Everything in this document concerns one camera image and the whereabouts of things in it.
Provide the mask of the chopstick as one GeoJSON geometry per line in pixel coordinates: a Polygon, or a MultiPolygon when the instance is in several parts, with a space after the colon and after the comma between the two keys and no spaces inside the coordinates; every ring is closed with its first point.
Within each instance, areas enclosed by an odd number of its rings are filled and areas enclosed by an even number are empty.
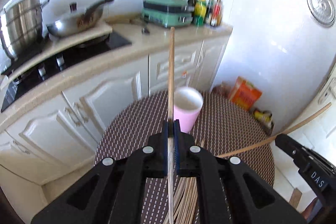
{"type": "Polygon", "coordinates": [[[271,137],[269,137],[269,138],[267,138],[267,139],[265,139],[263,141],[260,141],[258,143],[249,145],[247,147],[244,147],[244,148],[232,151],[232,152],[228,152],[228,153],[224,153],[224,154],[218,155],[218,157],[225,158],[225,157],[237,155],[239,153],[244,153],[244,152],[256,149],[258,147],[264,146],[266,144],[269,144],[272,141],[274,141],[276,139],[276,137],[278,137],[279,135],[281,135],[281,134],[288,135],[289,133],[292,133],[295,130],[297,130],[297,129],[303,127],[304,125],[308,124],[309,122],[313,121],[315,118],[319,117],[321,114],[323,114],[324,112],[326,112],[331,106],[332,106],[332,103],[329,102],[326,106],[323,106],[316,113],[314,113],[311,116],[307,117],[306,119],[304,119],[303,121],[301,121],[298,124],[294,125],[293,127],[284,130],[283,132],[280,132],[280,133],[278,133],[278,134],[276,134],[274,136],[271,136],[271,137]]]}
{"type": "Polygon", "coordinates": [[[170,29],[169,39],[169,72],[168,72],[168,169],[167,169],[167,186],[168,186],[168,218],[169,223],[174,223],[174,42],[175,28],[170,29]]]}

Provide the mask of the brown dotted table mat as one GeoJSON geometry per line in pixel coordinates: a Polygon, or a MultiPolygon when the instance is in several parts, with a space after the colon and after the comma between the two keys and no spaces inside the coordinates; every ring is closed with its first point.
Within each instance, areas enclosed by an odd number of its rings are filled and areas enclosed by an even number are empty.
{"type": "MultiPolygon", "coordinates": [[[[259,123],[250,114],[221,95],[202,92],[203,107],[190,131],[197,142],[204,141],[213,155],[236,151],[266,139],[259,123]]],[[[98,145],[95,163],[106,157],[128,157],[147,144],[150,135],[161,132],[167,117],[167,91],[160,91],[130,104],[110,122],[98,145]]],[[[269,145],[238,157],[269,185],[274,184],[274,160],[269,145]]],[[[163,223],[167,215],[167,183],[146,181],[141,223],[163,223]]]]}

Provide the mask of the bag with yellow items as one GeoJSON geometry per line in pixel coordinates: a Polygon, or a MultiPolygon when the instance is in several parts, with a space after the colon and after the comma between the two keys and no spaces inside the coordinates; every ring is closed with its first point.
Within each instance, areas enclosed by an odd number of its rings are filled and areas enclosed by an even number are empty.
{"type": "Polygon", "coordinates": [[[259,122],[266,135],[271,136],[274,128],[273,114],[268,110],[261,111],[255,108],[252,116],[259,122]]]}

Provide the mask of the orange rice bag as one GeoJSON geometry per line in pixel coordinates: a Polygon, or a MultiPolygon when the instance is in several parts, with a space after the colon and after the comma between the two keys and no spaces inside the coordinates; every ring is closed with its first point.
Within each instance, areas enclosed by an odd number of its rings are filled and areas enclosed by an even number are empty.
{"type": "Polygon", "coordinates": [[[248,111],[261,95],[262,91],[245,78],[239,76],[228,95],[228,99],[248,111]]]}

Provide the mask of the pink cup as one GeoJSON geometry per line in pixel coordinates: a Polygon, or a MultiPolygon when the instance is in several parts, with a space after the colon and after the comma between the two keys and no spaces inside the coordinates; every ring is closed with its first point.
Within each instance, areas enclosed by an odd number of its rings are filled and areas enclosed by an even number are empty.
{"type": "Polygon", "coordinates": [[[181,132],[189,133],[203,107],[203,97],[194,88],[180,87],[174,92],[174,120],[179,120],[181,132]]]}

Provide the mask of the black induction cooktop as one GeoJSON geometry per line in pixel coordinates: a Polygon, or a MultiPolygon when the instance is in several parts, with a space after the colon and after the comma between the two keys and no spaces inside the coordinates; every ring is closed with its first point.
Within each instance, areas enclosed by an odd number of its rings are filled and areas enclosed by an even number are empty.
{"type": "Polygon", "coordinates": [[[97,55],[130,45],[129,40],[112,32],[56,53],[9,83],[1,100],[1,112],[52,76],[97,55]]]}

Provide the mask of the beige cutting board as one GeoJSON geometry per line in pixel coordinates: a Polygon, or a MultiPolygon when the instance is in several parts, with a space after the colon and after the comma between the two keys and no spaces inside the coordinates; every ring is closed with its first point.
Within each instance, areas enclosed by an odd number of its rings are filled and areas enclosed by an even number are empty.
{"type": "Polygon", "coordinates": [[[63,50],[66,50],[70,47],[112,33],[112,31],[113,28],[110,25],[108,25],[104,21],[100,21],[94,28],[91,28],[87,31],[58,40],[50,40],[49,42],[46,42],[46,45],[44,46],[41,53],[35,55],[34,57],[23,63],[23,65],[21,65],[18,69],[11,73],[9,77],[6,77],[5,80],[12,81],[13,79],[28,71],[30,68],[48,59],[51,56],[62,52],[63,50]]]}

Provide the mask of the round steel steamer plate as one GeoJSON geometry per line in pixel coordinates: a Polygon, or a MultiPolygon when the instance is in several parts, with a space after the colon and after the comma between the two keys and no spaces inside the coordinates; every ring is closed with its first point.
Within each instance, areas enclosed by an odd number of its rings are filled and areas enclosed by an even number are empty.
{"type": "Polygon", "coordinates": [[[335,23],[335,6],[332,0],[306,0],[313,19],[325,28],[335,23]]]}

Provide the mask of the steel wok with lid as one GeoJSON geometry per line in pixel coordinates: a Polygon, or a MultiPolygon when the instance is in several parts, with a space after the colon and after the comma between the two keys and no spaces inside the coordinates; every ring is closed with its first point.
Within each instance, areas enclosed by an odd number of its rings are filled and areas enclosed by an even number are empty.
{"type": "Polygon", "coordinates": [[[114,0],[99,0],[85,9],[79,9],[76,3],[70,4],[70,12],[63,14],[53,23],[46,24],[48,32],[57,38],[65,38],[84,32],[96,26],[101,19],[105,5],[114,0]]]}

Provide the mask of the red sauce bottle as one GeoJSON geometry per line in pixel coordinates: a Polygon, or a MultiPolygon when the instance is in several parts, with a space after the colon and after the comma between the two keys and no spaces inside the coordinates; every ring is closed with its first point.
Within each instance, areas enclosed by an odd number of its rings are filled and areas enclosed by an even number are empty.
{"type": "Polygon", "coordinates": [[[222,0],[217,0],[217,2],[214,5],[210,26],[218,27],[221,24],[222,12],[223,12],[222,0]]]}

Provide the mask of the dark soy sauce bottle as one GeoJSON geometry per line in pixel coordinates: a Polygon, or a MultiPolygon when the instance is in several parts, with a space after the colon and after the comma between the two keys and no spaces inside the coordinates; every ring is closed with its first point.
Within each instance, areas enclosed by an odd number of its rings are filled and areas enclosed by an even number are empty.
{"type": "Polygon", "coordinates": [[[207,5],[206,16],[205,16],[205,25],[209,26],[211,23],[211,18],[213,15],[213,8],[214,8],[214,0],[209,0],[208,5],[207,5]]]}

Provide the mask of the yellow green bottle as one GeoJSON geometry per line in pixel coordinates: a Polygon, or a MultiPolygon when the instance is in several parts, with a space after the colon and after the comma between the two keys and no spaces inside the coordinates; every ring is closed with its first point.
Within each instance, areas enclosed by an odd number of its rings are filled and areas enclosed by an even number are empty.
{"type": "Polygon", "coordinates": [[[195,4],[195,10],[194,10],[194,24],[196,26],[203,25],[206,11],[207,11],[206,0],[197,0],[195,4]]]}

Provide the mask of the green electric grill appliance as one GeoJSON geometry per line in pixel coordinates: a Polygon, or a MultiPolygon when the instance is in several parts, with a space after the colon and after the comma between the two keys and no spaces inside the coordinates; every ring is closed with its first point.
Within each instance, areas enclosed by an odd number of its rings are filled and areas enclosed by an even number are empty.
{"type": "Polygon", "coordinates": [[[185,0],[143,0],[141,16],[164,28],[188,26],[193,20],[185,0]]]}

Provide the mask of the stainless steel stock pot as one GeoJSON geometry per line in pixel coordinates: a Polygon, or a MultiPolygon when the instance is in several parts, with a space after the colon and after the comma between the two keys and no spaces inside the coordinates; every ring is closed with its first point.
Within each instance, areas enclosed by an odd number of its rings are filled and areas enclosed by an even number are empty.
{"type": "Polygon", "coordinates": [[[9,0],[1,9],[1,43],[8,58],[16,60],[42,40],[42,9],[50,0],[9,0]]]}

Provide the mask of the dark olive oil bottle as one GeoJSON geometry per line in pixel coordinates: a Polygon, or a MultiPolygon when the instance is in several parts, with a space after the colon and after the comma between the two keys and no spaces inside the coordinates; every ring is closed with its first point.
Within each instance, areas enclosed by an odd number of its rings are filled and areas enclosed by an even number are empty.
{"type": "Polygon", "coordinates": [[[192,20],[194,20],[195,5],[197,3],[197,0],[188,0],[187,3],[188,3],[189,12],[191,13],[191,16],[192,16],[192,20]]]}

